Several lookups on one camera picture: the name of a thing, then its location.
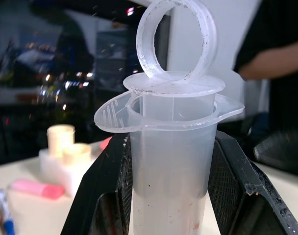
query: white table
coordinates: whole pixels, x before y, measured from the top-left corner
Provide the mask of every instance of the white table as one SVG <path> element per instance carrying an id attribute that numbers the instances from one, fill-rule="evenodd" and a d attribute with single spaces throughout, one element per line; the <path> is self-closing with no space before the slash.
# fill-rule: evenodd
<path id="1" fill-rule="evenodd" d="M 273 185 L 298 221 L 298 177 L 266 167 L 259 167 L 268 175 Z M 17 179 L 29 179 L 42 182 L 38 158 L 19 161 L 0 166 L 0 188 Z M 51 201 L 24 193 L 8 191 L 8 201 L 13 214 L 17 235 L 58 235 L 60 234 L 72 199 L 63 196 Z M 219 229 L 207 198 L 202 225 L 203 235 L 219 235 Z"/>

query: white plastic rim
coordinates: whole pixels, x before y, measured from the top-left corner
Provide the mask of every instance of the white plastic rim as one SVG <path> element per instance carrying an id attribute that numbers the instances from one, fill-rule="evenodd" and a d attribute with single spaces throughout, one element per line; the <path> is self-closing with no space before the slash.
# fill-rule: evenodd
<path id="1" fill-rule="evenodd" d="M 220 92 L 225 88 L 225 83 L 221 79 L 207 74 L 199 79 L 183 80 L 185 72 L 165 71 L 165 73 L 174 81 L 148 78 L 144 72 L 141 72 L 127 77 L 123 84 L 135 93 L 161 97 L 204 96 Z"/>
<path id="2" fill-rule="evenodd" d="M 244 105 L 240 102 L 216 94 L 215 110 L 209 116 L 191 121 L 161 121 L 144 117 L 132 109 L 133 104 L 141 96 L 133 91 L 128 91 L 109 100 L 95 113 L 96 126 L 111 133 L 145 130 L 186 131 L 214 125 L 230 116 L 241 113 L 244 109 Z"/>
<path id="3" fill-rule="evenodd" d="M 137 29 L 136 49 L 141 67 L 149 78 L 172 80 L 159 65 L 154 49 L 154 35 L 164 14 L 176 6 L 184 6 L 196 16 L 203 35 L 202 51 L 196 67 L 185 80 L 206 74 L 217 51 L 217 30 L 209 10 L 198 0 L 156 0 L 144 12 Z"/>
<path id="4" fill-rule="evenodd" d="M 47 129 L 47 135 L 73 135 L 74 133 L 75 127 L 67 124 L 53 125 Z"/>

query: plastic ring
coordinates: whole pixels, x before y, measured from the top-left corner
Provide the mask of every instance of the plastic ring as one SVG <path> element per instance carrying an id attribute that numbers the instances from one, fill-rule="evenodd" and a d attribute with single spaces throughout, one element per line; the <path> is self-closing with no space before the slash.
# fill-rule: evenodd
<path id="1" fill-rule="evenodd" d="M 137 56 L 149 78 L 159 77 L 170 80 L 170 75 L 161 68 L 156 58 L 154 35 L 164 14 L 180 5 L 190 9 L 196 16 L 203 35 L 202 52 L 198 63 L 185 78 L 199 78 L 207 72 L 213 62 L 217 50 L 217 31 L 212 15 L 206 6 L 197 0 L 157 0 L 144 12 L 136 36 Z"/>

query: marker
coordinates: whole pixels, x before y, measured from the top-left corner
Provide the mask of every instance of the marker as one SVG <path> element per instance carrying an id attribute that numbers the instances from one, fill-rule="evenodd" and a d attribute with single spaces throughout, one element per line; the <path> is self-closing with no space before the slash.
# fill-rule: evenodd
<path id="1" fill-rule="evenodd" d="M 15 235 L 13 219 L 3 189 L 0 189 L 0 213 L 6 235 Z"/>

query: person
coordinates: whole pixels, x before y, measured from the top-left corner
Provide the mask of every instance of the person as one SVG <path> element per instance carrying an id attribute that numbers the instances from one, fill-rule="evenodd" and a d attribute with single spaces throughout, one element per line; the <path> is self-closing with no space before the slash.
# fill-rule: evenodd
<path id="1" fill-rule="evenodd" d="M 234 70 L 270 81 L 271 131 L 298 130 L 298 0 L 262 0 Z"/>
<path id="2" fill-rule="evenodd" d="M 270 81 L 269 132 L 245 139 L 244 152 L 298 174 L 298 0 L 261 1 L 234 70 L 244 80 Z"/>

